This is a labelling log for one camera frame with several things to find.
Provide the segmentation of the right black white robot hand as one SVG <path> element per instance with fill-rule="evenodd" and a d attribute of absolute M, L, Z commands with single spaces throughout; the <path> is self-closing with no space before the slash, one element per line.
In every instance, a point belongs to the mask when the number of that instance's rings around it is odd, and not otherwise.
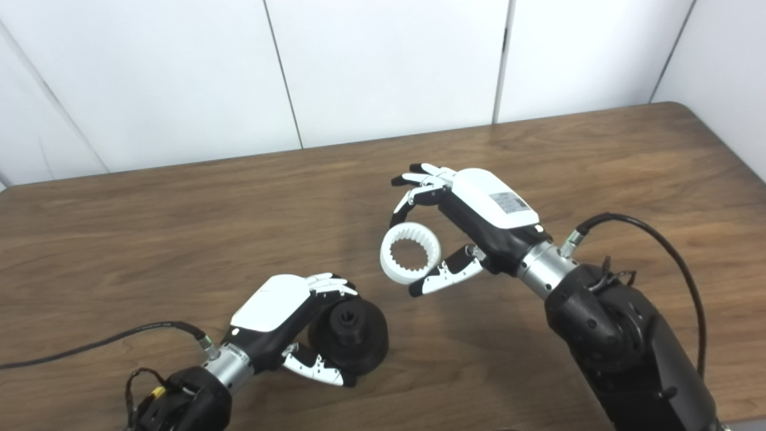
<path fill-rule="evenodd" d="M 545 299 L 577 268 L 571 257 L 560 254 L 531 205 L 486 169 L 414 163 L 391 185 L 411 186 L 395 207 L 391 226 L 404 223 L 415 207 L 437 207 L 471 240 L 411 282 L 411 297 L 456 286 L 486 271 L 517 278 Z"/>

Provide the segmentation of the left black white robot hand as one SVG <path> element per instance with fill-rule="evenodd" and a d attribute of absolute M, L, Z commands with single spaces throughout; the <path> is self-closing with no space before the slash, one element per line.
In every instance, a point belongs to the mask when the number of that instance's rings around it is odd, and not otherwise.
<path fill-rule="evenodd" d="M 333 273 L 271 276 L 233 314 L 218 357 L 203 368 L 230 395 L 253 376 L 279 368 L 323 384 L 355 387 L 353 374 L 295 339 L 323 308 L 358 297 L 353 283 Z"/>

